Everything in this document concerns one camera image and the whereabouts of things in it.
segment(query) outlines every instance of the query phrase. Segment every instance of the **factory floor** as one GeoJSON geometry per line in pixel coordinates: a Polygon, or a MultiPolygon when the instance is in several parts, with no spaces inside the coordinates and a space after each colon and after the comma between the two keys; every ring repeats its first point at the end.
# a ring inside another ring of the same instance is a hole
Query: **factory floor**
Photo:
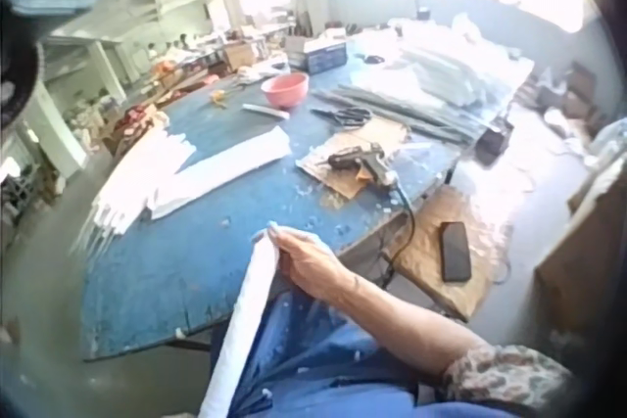
{"type": "MultiPolygon", "coordinates": [[[[512,119],[515,133],[530,143],[563,147],[533,113],[516,110],[512,119]]],[[[84,262],[70,248],[109,166],[105,156],[92,159],[53,208],[24,221],[23,235],[9,250],[2,273],[2,318],[17,319],[19,344],[0,344],[0,373],[15,378],[22,393],[39,397],[48,416],[154,418],[195,413],[209,378],[205,353],[161,347],[95,363],[80,359],[84,262]]],[[[491,343],[537,346],[546,339],[546,313],[536,293],[534,268],[568,220],[566,200],[586,171],[578,158],[562,151],[552,152],[545,167],[528,178],[525,202],[513,222],[510,274],[492,288],[469,324],[491,343]]],[[[486,171],[492,170],[462,162],[453,184],[472,191],[486,171]]],[[[520,178],[527,176],[521,172],[520,178]]],[[[351,260],[357,271],[358,261],[351,260]]],[[[401,277],[390,291],[409,302],[433,305],[401,277]]]]}

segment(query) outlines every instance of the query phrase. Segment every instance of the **scissors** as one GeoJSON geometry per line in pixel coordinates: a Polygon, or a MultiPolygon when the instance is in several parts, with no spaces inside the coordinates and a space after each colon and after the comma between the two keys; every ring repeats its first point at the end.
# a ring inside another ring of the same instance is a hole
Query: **scissors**
{"type": "Polygon", "coordinates": [[[372,119],[372,112],[366,108],[350,107],[344,110],[331,111],[312,109],[312,113],[318,116],[327,117],[335,121],[344,129],[359,129],[365,126],[372,119]]]}

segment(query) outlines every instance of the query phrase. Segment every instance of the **smartphone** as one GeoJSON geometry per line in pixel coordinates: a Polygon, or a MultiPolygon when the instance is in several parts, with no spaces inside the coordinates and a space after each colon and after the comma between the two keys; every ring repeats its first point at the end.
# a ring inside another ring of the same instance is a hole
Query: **smartphone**
{"type": "Polygon", "coordinates": [[[440,225],[442,280],[445,283],[465,283],[472,277],[470,247],[463,222],[443,222],[440,225]]]}

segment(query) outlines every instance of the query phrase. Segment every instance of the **blue table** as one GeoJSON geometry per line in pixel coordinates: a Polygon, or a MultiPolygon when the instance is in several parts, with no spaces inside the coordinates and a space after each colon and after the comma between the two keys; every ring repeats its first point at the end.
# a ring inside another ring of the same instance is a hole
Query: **blue table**
{"type": "MultiPolygon", "coordinates": [[[[364,67],[351,60],[342,69],[312,77],[311,88],[349,83],[350,72],[364,67]]],[[[169,132],[185,133],[197,147],[186,166],[277,125],[273,117],[241,110],[244,103],[265,104],[259,85],[231,96],[226,110],[210,105],[209,90],[200,89],[167,108],[169,132]]],[[[483,115],[494,117],[505,104],[495,103],[483,115]]],[[[310,94],[291,119],[279,123],[291,138],[291,156],[162,219],[142,217],[98,259],[87,261],[81,329],[86,360],[167,344],[177,329],[187,335],[225,320],[250,259],[251,236],[269,220],[313,231],[341,254],[398,214],[400,208],[386,213],[386,198],[369,190],[340,209],[321,203],[328,190],[297,168],[295,160],[336,129],[310,113],[311,106],[324,104],[310,94]]],[[[416,200],[456,164],[461,152],[435,142],[428,151],[400,153],[392,167],[416,200]]]]}

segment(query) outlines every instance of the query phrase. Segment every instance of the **blue pants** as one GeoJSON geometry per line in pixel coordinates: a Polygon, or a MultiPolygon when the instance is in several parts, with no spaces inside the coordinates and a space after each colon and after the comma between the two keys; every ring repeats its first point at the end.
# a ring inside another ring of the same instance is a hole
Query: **blue pants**
{"type": "MultiPolygon", "coordinates": [[[[225,332],[214,329],[212,364],[225,332]]],[[[506,416],[464,403],[416,408],[417,388],[416,371],[344,314],[293,290],[265,309],[229,416],[506,416]]]]}

